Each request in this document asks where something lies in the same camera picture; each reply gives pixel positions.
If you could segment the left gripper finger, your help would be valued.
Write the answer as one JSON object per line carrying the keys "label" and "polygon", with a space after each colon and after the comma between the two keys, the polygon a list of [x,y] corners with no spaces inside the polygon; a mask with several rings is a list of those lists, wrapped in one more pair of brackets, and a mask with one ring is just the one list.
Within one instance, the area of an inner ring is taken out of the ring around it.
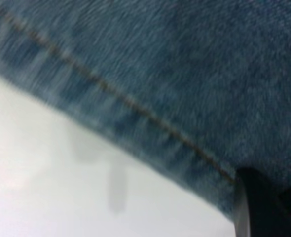
{"label": "left gripper finger", "polygon": [[238,237],[291,237],[291,187],[277,193],[259,171],[238,169],[234,227]]}

